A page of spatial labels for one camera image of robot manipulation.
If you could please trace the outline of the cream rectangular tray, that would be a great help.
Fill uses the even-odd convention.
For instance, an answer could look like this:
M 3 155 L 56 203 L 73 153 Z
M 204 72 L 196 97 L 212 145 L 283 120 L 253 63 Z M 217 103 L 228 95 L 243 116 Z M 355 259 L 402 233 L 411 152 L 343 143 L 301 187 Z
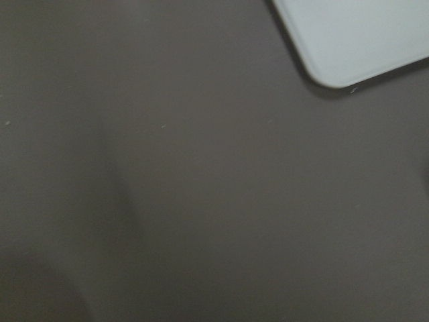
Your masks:
M 428 57 L 427 1 L 274 1 L 306 72 L 341 89 Z

